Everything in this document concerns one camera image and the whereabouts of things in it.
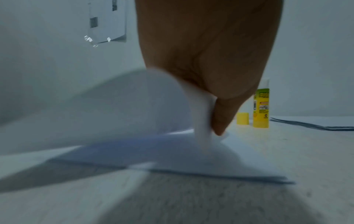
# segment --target speckled surface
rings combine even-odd
[[[354,132],[231,125],[293,186],[0,157],[0,223],[354,223]]]

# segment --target glue stick cap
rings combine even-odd
[[[249,114],[248,113],[237,113],[236,114],[236,123],[241,125],[249,124]]]

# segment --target wall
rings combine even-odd
[[[127,0],[126,43],[93,48],[87,29],[85,0],[0,1],[0,124],[144,67],[134,1]]]
[[[84,0],[0,1],[0,123],[144,67],[127,2],[127,42],[92,48],[83,41]],[[351,0],[285,1],[264,74],[272,115],[354,115],[353,7]]]

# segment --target hand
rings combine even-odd
[[[136,0],[147,67],[217,97],[211,126],[222,135],[257,90],[279,26],[281,0]]]

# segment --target glue stick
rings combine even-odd
[[[253,126],[269,127],[269,79],[261,79],[253,96]]]

